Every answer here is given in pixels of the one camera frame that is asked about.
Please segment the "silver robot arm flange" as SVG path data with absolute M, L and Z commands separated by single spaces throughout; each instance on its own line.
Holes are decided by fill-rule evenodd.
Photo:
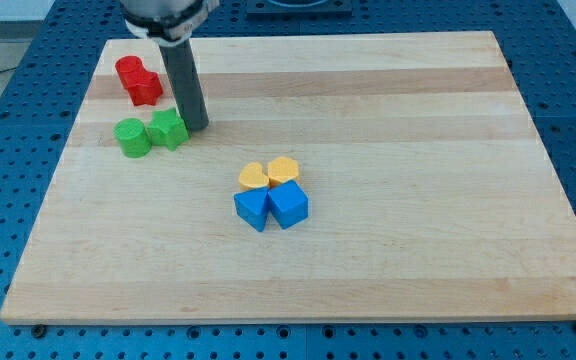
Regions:
M 219 0 L 120 0 L 127 29 L 136 37 L 151 39 L 163 47 L 187 41 Z

